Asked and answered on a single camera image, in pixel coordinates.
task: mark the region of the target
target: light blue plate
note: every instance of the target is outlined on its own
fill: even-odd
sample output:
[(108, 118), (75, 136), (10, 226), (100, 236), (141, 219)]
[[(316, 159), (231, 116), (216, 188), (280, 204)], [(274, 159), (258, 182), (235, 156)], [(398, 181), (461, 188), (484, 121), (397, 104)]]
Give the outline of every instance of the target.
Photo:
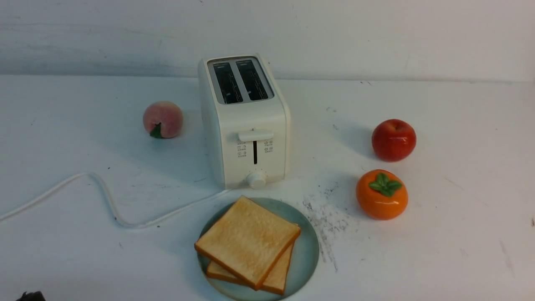
[[(312, 224), (307, 218), (294, 207), (278, 200), (267, 198), (252, 198), (252, 201), (264, 207), (265, 209), (277, 214), (291, 223), (296, 223), (301, 228), (301, 234), (294, 243), (292, 260), (286, 280), (286, 291), (283, 296), (272, 294), (266, 291), (255, 291), (242, 285), (208, 278), (206, 268), (210, 260), (198, 254), (199, 264), (203, 270), (204, 276), (208, 282), (216, 288), (221, 294), (238, 301), (276, 301), (282, 300), (295, 294), (300, 290), (312, 277), (319, 259), (319, 242)], [(223, 214), (233, 205), (229, 204), (218, 213), (216, 213), (206, 223), (202, 229), (201, 236), (204, 235), (213, 224), (220, 219)]]

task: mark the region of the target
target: toaster button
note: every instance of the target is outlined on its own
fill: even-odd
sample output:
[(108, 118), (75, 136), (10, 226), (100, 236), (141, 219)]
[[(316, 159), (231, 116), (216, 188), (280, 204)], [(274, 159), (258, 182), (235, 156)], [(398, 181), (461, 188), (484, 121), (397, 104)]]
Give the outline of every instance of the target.
[(270, 130), (252, 130), (238, 133), (238, 139), (241, 141), (259, 141), (270, 140), (273, 138), (273, 131)]

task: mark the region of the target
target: white toaster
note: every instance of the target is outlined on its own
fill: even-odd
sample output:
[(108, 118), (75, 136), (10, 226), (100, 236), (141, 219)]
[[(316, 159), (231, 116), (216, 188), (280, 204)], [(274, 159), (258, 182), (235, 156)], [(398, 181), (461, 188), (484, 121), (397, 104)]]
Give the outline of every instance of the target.
[(216, 181), (225, 189), (253, 189), (289, 171), (288, 105), (260, 55), (202, 59), (201, 112)]

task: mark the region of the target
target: bread slice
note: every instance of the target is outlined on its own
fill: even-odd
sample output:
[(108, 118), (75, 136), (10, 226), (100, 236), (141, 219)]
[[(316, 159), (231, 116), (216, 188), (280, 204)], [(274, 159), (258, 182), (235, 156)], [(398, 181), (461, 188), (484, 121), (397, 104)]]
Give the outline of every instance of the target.
[(301, 233), (292, 224), (241, 196), (195, 243), (195, 250), (254, 290), (262, 287), (284, 251)]
[[(266, 280), (262, 284), (261, 290), (272, 292), (274, 294), (284, 295), (286, 290), (286, 276), (290, 269), (290, 262), (292, 260), (292, 251), (294, 244), (291, 244), (282, 254), (279, 261), (275, 264)], [(210, 278), (224, 280), (240, 285), (246, 285), (246, 283), (229, 273), (225, 268), (211, 261), (208, 264), (206, 275)]]

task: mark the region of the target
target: apple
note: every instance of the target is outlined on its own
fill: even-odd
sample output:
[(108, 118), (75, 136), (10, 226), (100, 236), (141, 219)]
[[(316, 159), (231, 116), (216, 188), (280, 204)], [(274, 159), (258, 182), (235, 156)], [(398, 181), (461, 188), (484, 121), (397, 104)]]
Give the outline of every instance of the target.
[(183, 124), (182, 110), (170, 101), (155, 102), (143, 114), (143, 126), (154, 138), (176, 137)]
[(416, 132), (399, 119), (381, 122), (371, 135), (373, 151), (381, 160), (396, 162), (405, 159), (416, 147)]

